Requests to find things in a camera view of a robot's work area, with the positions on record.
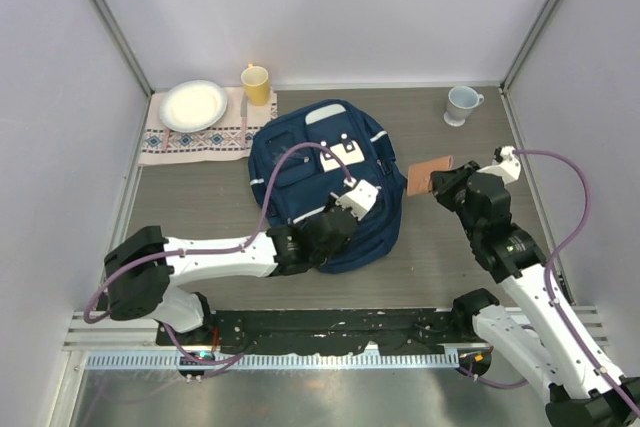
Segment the tan leather wallet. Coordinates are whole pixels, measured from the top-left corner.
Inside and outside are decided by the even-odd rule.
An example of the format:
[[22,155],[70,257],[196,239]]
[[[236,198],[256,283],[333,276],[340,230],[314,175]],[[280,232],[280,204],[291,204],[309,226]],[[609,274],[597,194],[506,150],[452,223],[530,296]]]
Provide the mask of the tan leather wallet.
[[450,171],[452,166],[453,157],[450,155],[411,164],[407,176],[407,196],[431,193],[433,191],[432,174]]

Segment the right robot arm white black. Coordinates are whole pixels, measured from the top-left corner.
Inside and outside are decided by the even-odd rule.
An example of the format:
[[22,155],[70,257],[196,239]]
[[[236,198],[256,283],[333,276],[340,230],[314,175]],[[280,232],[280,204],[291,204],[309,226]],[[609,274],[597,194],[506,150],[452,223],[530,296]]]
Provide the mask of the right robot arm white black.
[[501,154],[432,173],[437,202],[455,213],[478,264],[515,301],[530,328],[515,322],[485,289],[454,302],[457,338],[479,337],[500,352],[539,394],[553,426],[630,426],[639,418],[639,380],[606,355],[544,266],[535,240],[512,220],[506,186],[520,161]]

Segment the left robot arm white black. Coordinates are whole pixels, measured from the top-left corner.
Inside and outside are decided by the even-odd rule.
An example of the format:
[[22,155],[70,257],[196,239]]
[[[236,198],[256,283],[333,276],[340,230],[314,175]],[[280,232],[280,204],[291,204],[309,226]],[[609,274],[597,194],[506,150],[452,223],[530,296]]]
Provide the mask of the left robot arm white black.
[[104,259],[108,317],[152,318],[190,345],[203,345],[213,332],[208,301],[186,292],[184,285],[305,273],[344,250],[358,224],[351,208],[334,205],[299,225],[272,227],[254,240],[185,240],[163,236],[158,226],[144,227]]

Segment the navy blue student backpack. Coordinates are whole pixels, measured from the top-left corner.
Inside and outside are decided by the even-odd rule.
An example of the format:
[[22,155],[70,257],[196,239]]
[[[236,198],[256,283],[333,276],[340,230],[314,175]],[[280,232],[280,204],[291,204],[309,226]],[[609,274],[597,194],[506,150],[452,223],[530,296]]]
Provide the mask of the navy blue student backpack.
[[[397,242],[407,178],[396,164],[386,130],[346,100],[327,99],[265,124],[254,136],[248,160],[250,186],[263,204],[271,174],[287,150],[312,142],[338,155],[358,180],[379,189],[374,207],[359,224],[346,251],[320,268],[339,274],[385,257]],[[320,214],[331,193],[344,192],[344,173],[328,154],[313,148],[284,162],[272,189],[266,220],[270,226],[298,224]]]

